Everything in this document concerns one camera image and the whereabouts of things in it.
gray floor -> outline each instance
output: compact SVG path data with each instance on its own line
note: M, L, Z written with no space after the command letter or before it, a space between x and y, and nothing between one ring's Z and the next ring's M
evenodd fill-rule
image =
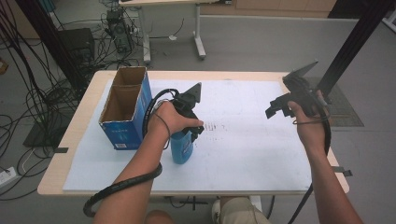
M79 15L72 15L70 7L73 4L66 2L72 1L60 2L57 9L63 22L75 20L77 16L74 16ZM102 13L99 9L89 10L91 13L79 19L98 19ZM308 75L320 77L355 24L356 21L344 20L204 16L201 36L207 56L202 61L196 55L191 38L193 20L185 20L177 41L151 40L152 63L149 69L285 72L318 59L319 64ZM161 26L159 33L171 35L178 26ZM0 52L11 62L7 51ZM52 70L57 74L55 65ZM348 197L366 223L396 221L396 194L393 193L396 185L396 119L393 117L396 106L392 100L395 73L396 34L381 23L338 82L364 127L333 128L332 149L340 164L353 172L353 176L347 179L350 186ZM46 87L42 73L37 71L35 75L39 85ZM26 109L26 88L14 64L0 76L0 80L0 114L16 118ZM16 165L26 151L21 142L32 124L31 119L25 119L19 125L6 156L0 160L1 166ZM21 195L36 188L40 178L41 175L23 181L0 198ZM270 220L286 223L301 197L276 196ZM22 199L0 202L0 223L90 223L91 219L84 217L81 210L86 200L87 197L48 197L34 193ZM269 202L269 197L262 197L264 212ZM177 223L210 223L211 220L210 205L197 205L197 210L192 211L190 205L175 209L169 202L159 199L153 200L150 208L169 211ZM314 196L295 223L318 223Z

cardboard box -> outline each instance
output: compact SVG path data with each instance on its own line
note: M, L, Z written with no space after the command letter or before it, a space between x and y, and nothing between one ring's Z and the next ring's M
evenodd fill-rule
M115 149L139 148L143 117L151 99L146 67L123 67L117 71L99 118Z

floor mat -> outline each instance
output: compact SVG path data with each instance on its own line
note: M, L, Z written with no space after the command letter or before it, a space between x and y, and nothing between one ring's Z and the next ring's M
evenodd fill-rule
M319 77L306 77L305 79L311 84L311 87L317 86L320 82ZM332 88L329 98L332 100L332 104L329 105L329 108L333 127L364 127L358 114L338 85Z

black pole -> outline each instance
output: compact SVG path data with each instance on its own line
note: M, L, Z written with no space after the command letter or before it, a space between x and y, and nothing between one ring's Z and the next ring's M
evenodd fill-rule
M321 90L323 95L329 95L332 87L347 70L361 47L385 17L392 3L393 0L374 0L368 6L317 85L317 89Z
M15 0L21 11L32 24L40 39L46 45L50 55L59 65L64 75L69 80L70 85L81 99L88 87L87 79L81 75L70 53L58 35L58 30L54 26L47 12L40 5L38 0Z

power strip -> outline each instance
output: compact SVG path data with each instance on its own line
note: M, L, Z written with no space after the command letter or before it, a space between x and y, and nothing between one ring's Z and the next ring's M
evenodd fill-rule
M11 183L14 179L18 178L17 173L15 173L14 167L10 167L7 171L0 173L0 188Z

